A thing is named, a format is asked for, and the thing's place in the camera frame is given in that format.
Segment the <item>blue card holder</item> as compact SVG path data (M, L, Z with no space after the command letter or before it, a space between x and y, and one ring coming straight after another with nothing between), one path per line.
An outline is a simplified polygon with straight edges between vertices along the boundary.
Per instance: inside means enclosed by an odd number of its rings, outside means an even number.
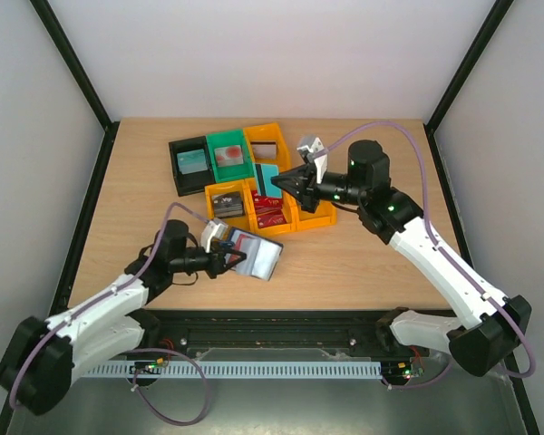
M240 276L264 281L271 279L283 252L283 244L235 227L228 234L227 242L235 251L246 255L245 259L232 266L232 270Z

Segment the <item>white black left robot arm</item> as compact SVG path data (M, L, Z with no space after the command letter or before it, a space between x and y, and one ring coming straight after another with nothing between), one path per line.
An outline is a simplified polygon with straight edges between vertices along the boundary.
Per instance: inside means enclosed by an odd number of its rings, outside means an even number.
M85 372L150 340L156 322L143 308L172 286L176 274L205 272L214 279L246 260L222 240L226 228L211 220L205 228L209 242L202 246L185 222L170 219L99 293L44 320L29 316L19 323L0 360L0 386L10 407L43 415Z

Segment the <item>teal credit card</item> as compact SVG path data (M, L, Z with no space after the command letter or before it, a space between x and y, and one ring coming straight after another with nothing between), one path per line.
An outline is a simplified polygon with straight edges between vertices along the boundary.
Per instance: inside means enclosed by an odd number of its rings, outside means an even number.
M272 183L272 178L279 174L277 165L255 163L254 174L259 196L268 198L282 198L282 190Z

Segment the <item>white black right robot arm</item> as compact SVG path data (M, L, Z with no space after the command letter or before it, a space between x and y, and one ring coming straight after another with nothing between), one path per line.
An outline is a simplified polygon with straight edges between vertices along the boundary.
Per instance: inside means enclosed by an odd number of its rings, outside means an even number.
M305 212L321 201L355 207L370 233L408 259L452 308L452 317L397 308L377 324L377 343L387 354L419 346L449 354L463 370L485 375L521 343L531 307L522 296L507 297L478 275L434 230L423 209L394 188L390 159L374 140L348 148L347 171L326 171L322 145L299 148L303 165L271 179Z

